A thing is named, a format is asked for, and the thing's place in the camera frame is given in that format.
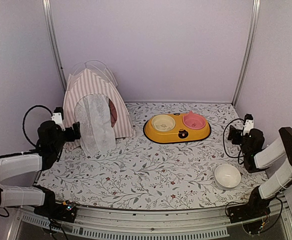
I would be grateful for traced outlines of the white tent pole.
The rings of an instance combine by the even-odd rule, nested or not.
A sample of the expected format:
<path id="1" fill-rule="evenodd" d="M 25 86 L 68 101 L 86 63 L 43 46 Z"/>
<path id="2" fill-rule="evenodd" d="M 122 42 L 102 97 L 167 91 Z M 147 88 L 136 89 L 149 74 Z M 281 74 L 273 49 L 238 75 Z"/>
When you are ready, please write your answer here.
<path id="1" fill-rule="evenodd" d="M 68 88 L 74 82 L 73 79 L 75 79 L 81 72 L 83 72 L 84 69 L 89 69 L 97 75 L 103 77 L 104 79 L 107 79 L 107 81 L 111 82 L 115 87 L 118 86 L 115 76 L 107 67 L 107 65 L 102 61 L 93 59 L 87 62 L 79 62 L 71 68 L 70 74 L 67 79 Z"/>

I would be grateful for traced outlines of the pink gingham cushion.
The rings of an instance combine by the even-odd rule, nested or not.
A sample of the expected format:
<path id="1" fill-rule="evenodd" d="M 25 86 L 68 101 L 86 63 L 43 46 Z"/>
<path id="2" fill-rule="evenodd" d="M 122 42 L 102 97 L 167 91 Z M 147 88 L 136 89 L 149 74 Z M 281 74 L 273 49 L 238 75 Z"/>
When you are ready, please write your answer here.
<path id="1" fill-rule="evenodd" d="M 117 110 L 113 102 L 109 99 L 109 110 L 110 110 L 110 120 L 111 120 L 111 127 L 114 127 L 117 122 Z"/>

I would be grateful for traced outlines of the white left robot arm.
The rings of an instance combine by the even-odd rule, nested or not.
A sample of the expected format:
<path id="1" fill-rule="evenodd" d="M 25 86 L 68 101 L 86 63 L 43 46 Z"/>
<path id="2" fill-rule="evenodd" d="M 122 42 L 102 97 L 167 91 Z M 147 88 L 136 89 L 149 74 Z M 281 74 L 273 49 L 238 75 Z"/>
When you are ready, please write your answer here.
<path id="1" fill-rule="evenodd" d="M 0 208 L 30 206 L 34 213 L 51 220 L 73 223 L 77 215 L 74 202 L 57 203 L 55 193 L 45 187 L 3 185 L 3 181 L 27 173 L 49 170 L 61 158 L 65 143 L 81 138 L 80 123 L 65 127 L 62 107 L 50 112 L 51 119 L 41 123 L 34 149 L 0 155 Z"/>

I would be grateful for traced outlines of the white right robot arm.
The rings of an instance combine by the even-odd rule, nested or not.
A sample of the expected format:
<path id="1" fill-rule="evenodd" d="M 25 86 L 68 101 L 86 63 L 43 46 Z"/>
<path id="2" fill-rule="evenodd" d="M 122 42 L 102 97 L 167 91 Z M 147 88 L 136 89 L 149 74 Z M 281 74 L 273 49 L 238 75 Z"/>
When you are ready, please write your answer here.
<path id="1" fill-rule="evenodd" d="M 273 175 L 263 184 L 255 187 L 245 205 L 244 213 L 248 218 L 255 218 L 279 192 L 292 184 L 292 127 L 282 127 L 278 130 L 279 137 L 273 143 L 263 148 L 263 132 L 244 127 L 242 130 L 229 127 L 227 139 L 233 145 L 239 145 L 239 158 L 249 173 L 266 170 L 282 156 L 285 160 Z"/>

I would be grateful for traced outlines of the pink round pet bowl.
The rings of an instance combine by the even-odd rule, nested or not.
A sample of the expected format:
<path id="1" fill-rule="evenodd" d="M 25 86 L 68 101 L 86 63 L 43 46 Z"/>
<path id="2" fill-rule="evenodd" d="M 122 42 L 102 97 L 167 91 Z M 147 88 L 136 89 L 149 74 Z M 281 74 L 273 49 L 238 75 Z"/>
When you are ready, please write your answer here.
<path id="1" fill-rule="evenodd" d="M 206 119 L 199 114 L 190 111 L 183 116 L 183 124 L 193 130 L 201 130 L 206 126 Z"/>

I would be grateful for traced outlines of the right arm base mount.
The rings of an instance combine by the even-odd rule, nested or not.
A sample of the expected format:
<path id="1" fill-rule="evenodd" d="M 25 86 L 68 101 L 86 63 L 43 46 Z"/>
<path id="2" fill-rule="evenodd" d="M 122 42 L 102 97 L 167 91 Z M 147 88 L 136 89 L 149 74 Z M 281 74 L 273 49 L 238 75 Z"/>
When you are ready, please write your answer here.
<path id="1" fill-rule="evenodd" d="M 226 206 L 225 214 L 231 223 L 238 223 L 255 218 L 265 217 L 270 214 L 269 207 L 266 208 L 250 208 L 247 204 L 237 204 Z"/>

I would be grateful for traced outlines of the cream pet bowl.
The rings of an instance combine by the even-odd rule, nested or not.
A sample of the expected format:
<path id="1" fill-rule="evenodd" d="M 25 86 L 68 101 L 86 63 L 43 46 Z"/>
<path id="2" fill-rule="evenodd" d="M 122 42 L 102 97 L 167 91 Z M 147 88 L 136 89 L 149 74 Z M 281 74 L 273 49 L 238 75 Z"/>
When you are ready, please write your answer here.
<path id="1" fill-rule="evenodd" d="M 151 125 L 159 132 L 168 132 L 175 128 L 176 122 L 170 115 L 160 114 L 152 118 Z"/>

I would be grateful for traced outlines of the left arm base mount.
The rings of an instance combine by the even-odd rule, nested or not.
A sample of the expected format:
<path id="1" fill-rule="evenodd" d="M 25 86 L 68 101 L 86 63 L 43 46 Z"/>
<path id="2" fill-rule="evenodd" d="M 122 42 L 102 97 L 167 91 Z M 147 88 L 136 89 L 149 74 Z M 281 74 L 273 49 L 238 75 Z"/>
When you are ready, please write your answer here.
<path id="1" fill-rule="evenodd" d="M 43 205 L 36 206 L 34 213 L 52 220 L 74 223 L 77 210 L 77 204 L 75 202 L 67 200 L 62 203 L 57 203 L 53 200 L 45 201 Z"/>

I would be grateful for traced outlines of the yellow double bowl stand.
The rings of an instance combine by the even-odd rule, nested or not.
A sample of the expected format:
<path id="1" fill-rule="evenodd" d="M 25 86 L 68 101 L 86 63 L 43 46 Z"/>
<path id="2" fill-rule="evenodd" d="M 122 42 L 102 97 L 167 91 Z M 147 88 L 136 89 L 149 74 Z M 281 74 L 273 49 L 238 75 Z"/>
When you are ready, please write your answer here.
<path id="1" fill-rule="evenodd" d="M 160 115 L 169 115 L 174 118 L 176 125 L 175 128 L 161 132 L 155 130 L 151 125 L 151 120 L 148 120 L 143 127 L 144 135 L 154 143 L 158 144 L 176 144 L 176 143 L 184 143 L 184 142 L 197 142 L 208 138 L 211 134 L 211 126 L 206 119 L 206 126 L 200 130 L 194 130 L 187 128 L 183 124 L 183 116 L 186 113 L 166 113 Z"/>

